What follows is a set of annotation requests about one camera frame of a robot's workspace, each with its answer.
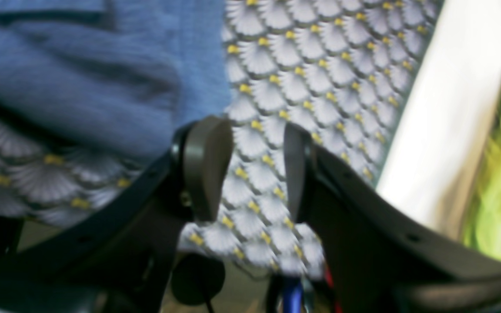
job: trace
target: fan pattern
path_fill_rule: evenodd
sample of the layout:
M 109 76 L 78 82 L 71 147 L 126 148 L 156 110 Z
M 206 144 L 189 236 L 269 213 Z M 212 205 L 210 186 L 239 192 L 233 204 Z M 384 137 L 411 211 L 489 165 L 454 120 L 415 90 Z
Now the fan pattern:
M 286 208 L 292 121 L 374 186 L 443 0 L 226 0 L 221 32 L 235 152 L 217 222 L 179 248 L 321 277 L 321 242 Z M 0 215 L 68 227 L 129 186 L 135 164 L 48 144 L 0 120 Z

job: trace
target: blue sweater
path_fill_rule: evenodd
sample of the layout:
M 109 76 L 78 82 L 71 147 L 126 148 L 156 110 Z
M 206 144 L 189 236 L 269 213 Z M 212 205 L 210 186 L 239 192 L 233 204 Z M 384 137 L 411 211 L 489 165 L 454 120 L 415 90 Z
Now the blue sweater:
M 224 0 L 0 0 L 0 104 L 147 163 L 229 104 Z

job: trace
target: white wall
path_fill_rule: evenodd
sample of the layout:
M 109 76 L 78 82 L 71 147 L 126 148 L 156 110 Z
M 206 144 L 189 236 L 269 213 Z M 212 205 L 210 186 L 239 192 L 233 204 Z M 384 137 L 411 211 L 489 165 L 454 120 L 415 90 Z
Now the white wall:
M 501 87 L 501 0 L 447 0 L 377 191 L 458 235 Z

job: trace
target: red object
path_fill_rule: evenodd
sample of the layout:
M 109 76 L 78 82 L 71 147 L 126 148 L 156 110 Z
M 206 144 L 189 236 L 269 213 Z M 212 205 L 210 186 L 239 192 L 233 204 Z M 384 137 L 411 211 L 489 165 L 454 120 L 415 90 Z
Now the red object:
M 333 288 L 334 287 L 334 280 L 332 279 L 332 273 L 330 273 L 330 269 L 328 269 L 328 267 L 326 267 L 326 273 L 324 274 L 324 277 L 326 279 L 326 283 L 328 283 L 328 286 L 330 288 Z M 344 311 L 341 309 L 340 307 L 340 304 L 335 303 L 335 306 L 336 306 L 336 313 L 344 313 Z

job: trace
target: scale-patterned fabric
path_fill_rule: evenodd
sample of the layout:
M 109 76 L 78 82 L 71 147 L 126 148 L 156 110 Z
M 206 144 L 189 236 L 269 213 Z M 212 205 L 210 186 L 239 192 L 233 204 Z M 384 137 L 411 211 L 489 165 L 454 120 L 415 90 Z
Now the scale-patterned fabric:
M 320 277 L 322 247 L 286 208 L 287 121 L 374 186 L 443 0 L 227 0 L 222 31 L 235 152 L 217 222 L 180 249 Z M 0 120 L 0 215 L 68 227 L 111 201 L 139 168 L 48 143 Z

